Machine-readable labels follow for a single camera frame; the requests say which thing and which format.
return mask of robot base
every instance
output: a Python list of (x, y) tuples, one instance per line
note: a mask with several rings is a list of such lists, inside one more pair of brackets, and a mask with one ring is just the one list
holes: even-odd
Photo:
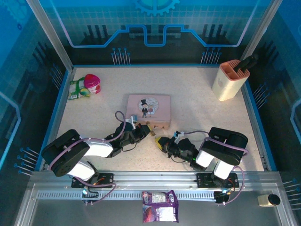
[(230, 173), (226, 180), (216, 178), (215, 180), (218, 180), (218, 183), (220, 183), (220, 185), (217, 185), (212, 180), (212, 173), (197, 173), (196, 182), (198, 184), (198, 188), (232, 188), (233, 184), (229, 181), (229, 179), (232, 180), (235, 188), (239, 187), (236, 173)]

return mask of pen holder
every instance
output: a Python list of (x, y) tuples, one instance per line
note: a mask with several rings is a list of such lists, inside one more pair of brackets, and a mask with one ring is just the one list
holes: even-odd
[(234, 71), (233, 68), (239, 62), (239, 60), (230, 60), (220, 65), (212, 86), (213, 93), (220, 101), (233, 98), (250, 76), (249, 70), (246, 70), (245, 73), (240, 69), (237, 73)]

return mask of pink tin box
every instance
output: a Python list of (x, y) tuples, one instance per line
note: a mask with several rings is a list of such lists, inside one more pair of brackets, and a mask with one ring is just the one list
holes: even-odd
[(159, 95), (130, 95), (126, 118), (137, 115), (138, 122), (154, 128), (168, 129), (171, 122), (171, 98)]

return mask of blue frame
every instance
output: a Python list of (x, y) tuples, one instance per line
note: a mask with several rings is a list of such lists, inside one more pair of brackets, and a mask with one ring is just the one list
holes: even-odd
[(56, 98), (55, 107), (53, 109), (53, 112), (52, 112), (52, 115), (51, 115), (51, 118), (50, 118), (50, 122), (49, 122), (47, 131), (46, 131), (43, 143), (42, 143), (42, 147), (41, 147), (40, 154), (39, 154), (39, 157), (38, 157), (38, 160), (37, 160), (37, 164), (34, 168), (34, 171), (39, 171), (40, 166), (42, 164), (42, 159), (43, 158), (42, 158), (42, 155), (41, 155), (41, 151), (47, 146), (47, 143), (48, 143), (48, 140), (49, 140), (49, 137), (50, 137), (50, 132), (51, 132), (51, 129), (53, 127), (53, 123), (55, 121), (55, 117), (56, 117), (56, 114), (57, 114), (57, 110), (58, 110), (58, 107), (59, 107), (60, 102), (62, 100), (63, 90), (64, 90), (64, 87), (67, 83), (67, 78), (68, 78), (68, 71), (66, 70), (63, 82), (61, 84), (60, 91), (59, 91), (59, 93), (57, 95), (57, 98)]
[(256, 120), (257, 120), (257, 123), (258, 123), (260, 134), (261, 134), (261, 137), (262, 137), (262, 140), (263, 140), (263, 144), (265, 146), (267, 157), (269, 159), (269, 165), (270, 165), (271, 171), (277, 171), (277, 168), (276, 168), (276, 165), (275, 165), (275, 161), (274, 161), (274, 158), (273, 158), (273, 155), (272, 155), (272, 151), (271, 151), (271, 149), (269, 147), (267, 135), (265, 134), (265, 131), (264, 131), (261, 119), (260, 119), (260, 115), (259, 115), (258, 109), (256, 107), (256, 103), (255, 103), (254, 97), (253, 97), (253, 95), (251, 95), (252, 94), (252, 90), (251, 90), (251, 87), (250, 87), (250, 84), (249, 84), (248, 80), (246, 81), (246, 88), (247, 88), (248, 93), (249, 93), (249, 97), (250, 97), (250, 100), (251, 100), (252, 108), (254, 109), (254, 114), (255, 114), (255, 117), (256, 117)]

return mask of speckled white table surface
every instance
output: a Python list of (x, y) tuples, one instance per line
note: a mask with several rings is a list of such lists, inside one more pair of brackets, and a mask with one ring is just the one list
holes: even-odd
[[(103, 138), (115, 132), (119, 122), (114, 113), (126, 112), (130, 94), (170, 95), (172, 121), (169, 130), (156, 129), (156, 136), (171, 137), (178, 131), (206, 130), (211, 127), (229, 129), (245, 134), (250, 154), (240, 166), (247, 171), (263, 171), (258, 148), (241, 91), (230, 100), (220, 102), (211, 90), (218, 68), (77, 68), (74, 80), (88, 73), (101, 80), (101, 92), (90, 98), (68, 100), (58, 136), (76, 129), (82, 137)], [(148, 135), (130, 152), (111, 159), (89, 157), (99, 170), (124, 171), (186, 171), (188, 163), (168, 159)], [(187, 135), (199, 148), (205, 134)]]

